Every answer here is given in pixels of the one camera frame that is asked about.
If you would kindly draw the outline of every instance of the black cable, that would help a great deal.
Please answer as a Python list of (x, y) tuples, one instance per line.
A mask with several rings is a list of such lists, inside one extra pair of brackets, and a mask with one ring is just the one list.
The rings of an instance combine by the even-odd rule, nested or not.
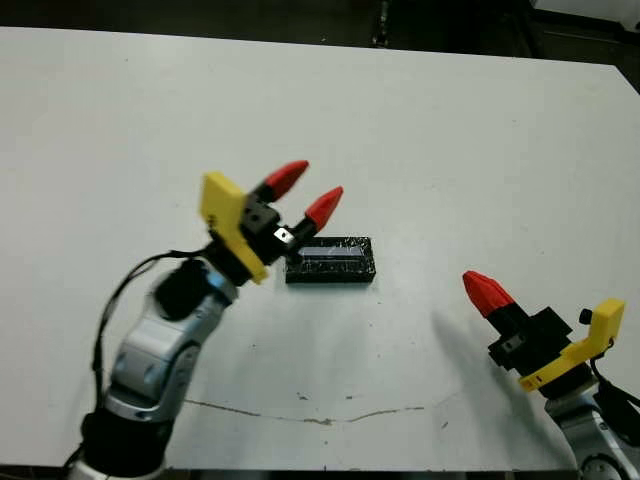
[[(102, 383), (103, 383), (103, 368), (102, 368), (102, 337), (104, 335), (104, 330), (115, 311), (118, 300), (120, 299), (120, 295), (124, 289), (129, 285), (132, 280), (135, 280), (140, 275), (151, 270), (160, 260), (163, 258), (193, 258), (200, 254), (202, 254), (203, 250), (196, 250), (193, 252), (181, 252), (179, 250), (169, 250), (166, 253), (160, 253), (158, 255), (153, 255), (146, 260), (138, 263), (135, 267), (133, 267), (129, 273), (122, 279), (122, 281), (118, 284), (118, 287), (109, 297), (107, 303), (102, 311), (102, 315), (100, 317), (100, 324), (98, 325), (98, 333), (96, 335), (96, 340), (93, 346), (93, 361), (91, 362), (91, 369), (93, 370), (95, 377), (95, 388), (96, 388), (96, 406), (95, 410), (97, 411), (99, 408), (103, 406), (104, 395), (102, 393)], [(80, 443), (78, 448), (76, 448), (69, 458), (64, 462), (64, 465), (60, 469), (58, 474), (58, 479), (66, 478), (69, 473), (69, 469), (71, 465), (78, 459), (80, 454), (82, 453), (83, 444)]]
[(598, 370), (598, 367), (596, 366), (596, 360), (599, 360), (603, 357), (604, 355), (600, 355), (598, 357), (592, 358), (589, 361), (589, 365), (591, 366), (591, 370), (593, 370), (593, 374), (596, 376), (596, 378), (598, 379), (598, 381), (605, 387), (605, 388), (609, 388), (611, 389), (613, 392), (617, 393), (618, 395), (620, 395), (622, 398), (624, 398), (625, 400), (627, 400), (629, 403), (631, 403), (632, 405), (635, 405), (636, 407), (640, 408), (640, 399), (638, 397), (634, 397), (633, 395), (631, 395), (628, 392), (625, 392), (624, 390), (622, 390), (621, 388), (616, 387), (613, 383), (611, 383), (609, 380), (607, 380), (606, 378), (604, 378), (604, 376), (600, 373), (600, 371)]
[(62, 465), (62, 468), (58, 473), (57, 480), (64, 480), (65, 478), (67, 478), (67, 474), (69, 473), (71, 465), (73, 465), (73, 463), (78, 459), (80, 453), (82, 452), (82, 447), (83, 444), (80, 443), (80, 445), (78, 445), (78, 448), (76, 448), (73, 453), (69, 455), (69, 458), (67, 458), (67, 460), (64, 462), (64, 465)]

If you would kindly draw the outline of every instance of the dark floor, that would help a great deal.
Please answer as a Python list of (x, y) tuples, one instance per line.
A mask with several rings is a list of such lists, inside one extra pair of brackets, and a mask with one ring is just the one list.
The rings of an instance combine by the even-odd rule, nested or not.
[(0, 25), (355, 47), (375, 37), (393, 49), (613, 64), (640, 92), (640, 33), (528, 0), (3, 0)]

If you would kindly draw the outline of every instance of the white table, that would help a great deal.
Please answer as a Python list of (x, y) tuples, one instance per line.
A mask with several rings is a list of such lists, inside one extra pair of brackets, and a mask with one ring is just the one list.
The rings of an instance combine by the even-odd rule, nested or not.
[[(188, 392), (229, 410), (186, 404), (169, 465), (571, 468), (487, 356), (469, 268), (574, 326), (626, 299), (603, 371), (640, 391), (640, 98), (614, 67), (3, 28), (0, 72), (0, 462), (75, 447), (103, 303), (134, 262), (207, 241), (201, 174), (249, 189), (298, 158), (284, 218), (343, 184), (324, 233), (371, 236), (378, 275), (292, 288), (278, 264), (244, 288)], [(109, 365), (161, 270), (127, 292)]]

